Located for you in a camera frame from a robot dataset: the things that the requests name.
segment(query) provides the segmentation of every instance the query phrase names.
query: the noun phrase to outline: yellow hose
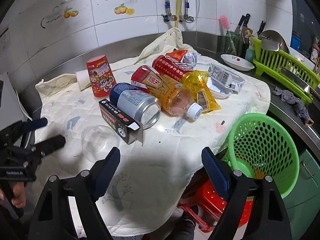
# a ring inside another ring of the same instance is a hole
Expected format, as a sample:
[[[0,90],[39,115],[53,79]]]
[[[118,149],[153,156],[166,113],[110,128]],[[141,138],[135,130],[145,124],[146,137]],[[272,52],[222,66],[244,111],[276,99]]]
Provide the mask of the yellow hose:
[[[180,8],[181,8],[181,0],[177,0],[177,4],[176,4],[176,16],[177,16],[177,20],[174,23],[174,26],[176,28],[178,28],[178,24],[179,24],[179,15],[180,15]]]

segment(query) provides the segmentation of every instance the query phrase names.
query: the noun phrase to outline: white ceramic dish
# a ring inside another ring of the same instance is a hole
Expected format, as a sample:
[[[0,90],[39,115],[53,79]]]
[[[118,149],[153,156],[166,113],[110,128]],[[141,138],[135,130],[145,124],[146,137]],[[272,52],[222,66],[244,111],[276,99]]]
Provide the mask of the white ceramic dish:
[[[210,77],[208,78],[207,87],[210,89],[210,92],[214,98],[224,99],[232,94],[232,89],[225,88],[215,80],[212,81]]]
[[[251,69],[254,69],[254,65],[252,65],[249,61],[240,57],[223,54],[221,55],[221,58],[226,64],[228,64],[230,67],[236,70],[249,71]]]

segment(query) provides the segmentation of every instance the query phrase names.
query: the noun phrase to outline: black box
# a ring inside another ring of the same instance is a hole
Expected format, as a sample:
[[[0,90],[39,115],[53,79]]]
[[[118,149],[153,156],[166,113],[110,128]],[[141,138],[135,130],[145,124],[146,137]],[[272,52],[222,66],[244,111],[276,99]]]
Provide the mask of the black box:
[[[128,116],[107,99],[101,100],[99,106],[103,119],[127,144],[134,140],[143,142],[143,127],[140,122]]]

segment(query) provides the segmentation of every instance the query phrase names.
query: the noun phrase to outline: green basket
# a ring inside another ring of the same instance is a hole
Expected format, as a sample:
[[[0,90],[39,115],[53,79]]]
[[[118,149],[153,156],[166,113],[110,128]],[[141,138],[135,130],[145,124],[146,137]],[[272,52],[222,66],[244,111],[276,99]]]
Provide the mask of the green basket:
[[[254,37],[250,39],[254,43],[254,50],[256,53],[256,58],[253,60],[253,63],[257,67],[256,73],[258,75],[262,75],[263,72],[267,73],[287,87],[297,97],[301,98],[301,101],[305,105],[312,103],[311,94],[304,92],[300,87],[293,83],[291,79],[281,75],[280,70],[282,67],[290,70],[307,82],[313,89],[320,83],[320,78],[316,73],[283,50],[277,52],[265,50],[261,48],[261,40]]]
[[[291,192],[299,174],[298,152],[291,136],[263,114],[245,114],[233,125],[222,160],[247,177],[272,176],[282,198]]]

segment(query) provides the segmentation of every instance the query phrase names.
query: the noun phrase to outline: yellow snack bag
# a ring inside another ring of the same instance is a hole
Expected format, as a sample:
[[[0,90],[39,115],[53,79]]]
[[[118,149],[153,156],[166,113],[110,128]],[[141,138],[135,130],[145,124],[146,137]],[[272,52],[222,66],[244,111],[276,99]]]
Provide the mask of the yellow snack bag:
[[[221,109],[207,87],[208,78],[209,72],[195,70],[181,80],[181,84],[190,89],[195,101],[203,108],[203,113]]]

